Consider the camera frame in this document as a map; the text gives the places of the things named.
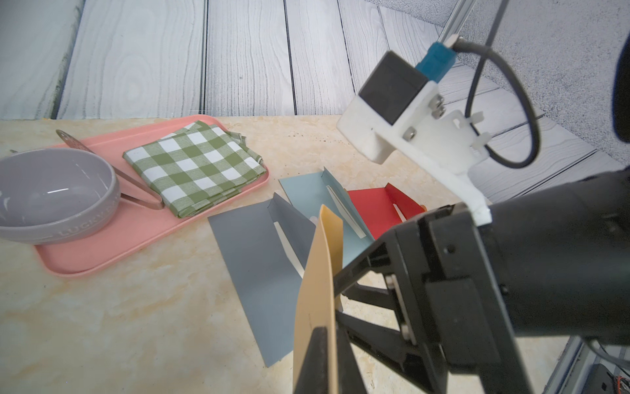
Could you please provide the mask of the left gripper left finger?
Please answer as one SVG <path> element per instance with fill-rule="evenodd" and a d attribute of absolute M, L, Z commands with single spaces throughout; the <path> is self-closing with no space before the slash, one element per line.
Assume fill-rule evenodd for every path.
<path fill-rule="evenodd" d="M 328 334 L 325 327 L 315 328 L 300 369 L 296 394 L 328 393 Z"/>

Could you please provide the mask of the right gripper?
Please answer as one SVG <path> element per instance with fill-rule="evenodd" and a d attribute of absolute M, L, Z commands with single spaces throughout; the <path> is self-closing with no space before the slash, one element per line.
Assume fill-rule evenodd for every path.
<path fill-rule="evenodd" d="M 629 342 L 629 172 L 588 177 L 492 207 L 478 227 L 442 208 L 388 234 L 416 338 L 400 363 L 442 393 L 472 373 L 488 393 L 528 393 L 519 337 Z"/>

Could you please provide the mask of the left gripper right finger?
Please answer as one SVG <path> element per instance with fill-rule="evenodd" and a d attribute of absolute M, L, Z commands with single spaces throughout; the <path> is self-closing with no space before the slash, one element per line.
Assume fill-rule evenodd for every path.
<path fill-rule="evenodd" d="M 336 325 L 336 351 L 339 393 L 366 394 L 359 366 L 351 348 L 348 333 L 341 325 Z"/>

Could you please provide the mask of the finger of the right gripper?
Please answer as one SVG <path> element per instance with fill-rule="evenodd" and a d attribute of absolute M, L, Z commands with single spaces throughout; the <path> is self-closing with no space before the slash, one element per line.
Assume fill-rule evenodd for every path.
<path fill-rule="evenodd" d="M 334 275 L 335 296 L 343 295 L 350 300 L 387 310 L 395 310 L 396 301 L 392 290 L 359 284 L 359 280 L 369 272 L 383 275 L 393 274 L 385 241 L 374 242 L 344 269 Z"/>
<path fill-rule="evenodd" d="M 336 322 L 346 330 L 354 345 L 414 386 L 428 393 L 436 392 L 435 378 L 430 372 L 433 356 L 428 345 L 413 345 L 399 331 L 339 311 Z"/>

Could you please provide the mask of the red envelope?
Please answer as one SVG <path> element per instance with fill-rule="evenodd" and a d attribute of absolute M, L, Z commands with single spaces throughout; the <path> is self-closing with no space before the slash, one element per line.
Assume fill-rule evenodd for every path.
<path fill-rule="evenodd" d="M 380 188 L 349 190 L 348 194 L 374 239 L 428 211 L 390 183 Z"/>

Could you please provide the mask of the yellow envelope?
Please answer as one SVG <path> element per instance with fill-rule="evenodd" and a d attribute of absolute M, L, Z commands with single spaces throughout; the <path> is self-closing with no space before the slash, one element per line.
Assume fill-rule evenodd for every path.
<path fill-rule="evenodd" d="M 297 384 L 308 343 L 315 328 L 328 334 L 328 393 L 338 393 L 336 310 L 341 302 L 334 294 L 333 277 L 343 263 L 343 221 L 323 205 L 298 295 L 295 312 L 293 386 Z"/>

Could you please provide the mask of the light blue envelope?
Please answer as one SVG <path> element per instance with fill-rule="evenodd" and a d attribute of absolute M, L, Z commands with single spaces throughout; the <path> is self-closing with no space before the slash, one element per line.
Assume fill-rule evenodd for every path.
<path fill-rule="evenodd" d="M 349 193 L 326 168 L 280 180 L 290 203 L 307 218 L 318 218 L 325 205 L 343 221 L 343 267 L 350 264 L 374 241 Z"/>

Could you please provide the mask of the grey envelope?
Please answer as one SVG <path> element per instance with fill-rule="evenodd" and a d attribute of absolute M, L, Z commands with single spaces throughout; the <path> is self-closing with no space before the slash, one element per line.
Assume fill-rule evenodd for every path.
<path fill-rule="evenodd" d="M 208 221 L 270 367 L 293 350 L 297 298 L 316 226 L 280 195 Z"/>

